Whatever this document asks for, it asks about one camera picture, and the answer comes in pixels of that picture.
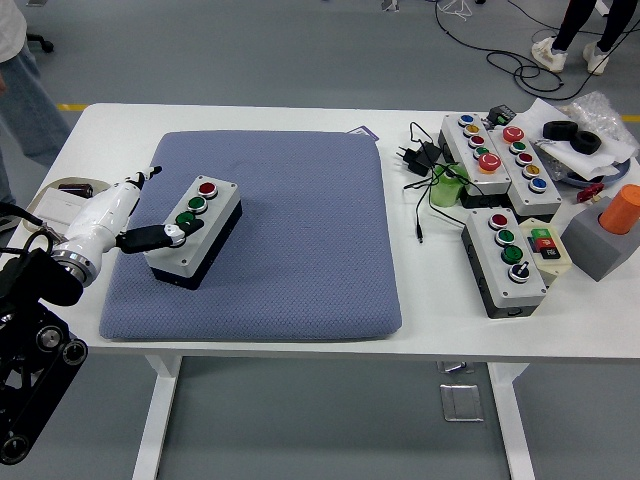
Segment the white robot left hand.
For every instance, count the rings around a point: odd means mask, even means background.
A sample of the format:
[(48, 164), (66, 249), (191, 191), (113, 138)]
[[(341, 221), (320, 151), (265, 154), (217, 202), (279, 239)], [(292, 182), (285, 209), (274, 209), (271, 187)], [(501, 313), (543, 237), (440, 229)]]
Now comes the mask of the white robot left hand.
[(54, 254), (80, 255), (97, 262), (115, 247), (133, 254), (183, 244), (187, 237), (204, 227), (202, 220), (125, 229), (145, 182), (161, 170), (156, 166), (139, 171), (89, 199), (70, 224), (66, 241)]

